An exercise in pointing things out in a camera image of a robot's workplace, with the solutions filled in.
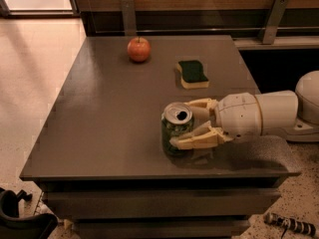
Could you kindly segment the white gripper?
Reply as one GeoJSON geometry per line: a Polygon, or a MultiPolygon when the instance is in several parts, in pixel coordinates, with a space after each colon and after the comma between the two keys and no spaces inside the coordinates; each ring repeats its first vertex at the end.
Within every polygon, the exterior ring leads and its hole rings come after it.
{"type": "Polygon", "coordinates": [[[219,102],[211,98],[199,99],[186,105],[197,120],[208,120],[215,113],[219,127],[207,121],[191,132],[172,137],[169,143],[178,150],[213,148],[233,140],[253,140],[261,135],[261,111],[252,94],[228,95],[219,102]]]}

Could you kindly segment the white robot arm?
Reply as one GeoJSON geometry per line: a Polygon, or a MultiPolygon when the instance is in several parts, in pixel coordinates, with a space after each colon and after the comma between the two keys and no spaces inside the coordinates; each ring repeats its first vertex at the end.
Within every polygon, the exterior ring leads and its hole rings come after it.
{"type": "Polygon", "coordinates": [[[302,76],[294,91],[232,94],[220,101],[201,99],[184,106],[193,118],[204,123],[168,139],[169,144],[178,150],[211,148],[228,141],[245,142],[262,135],[316,142],[319,71],[302,76]]]}

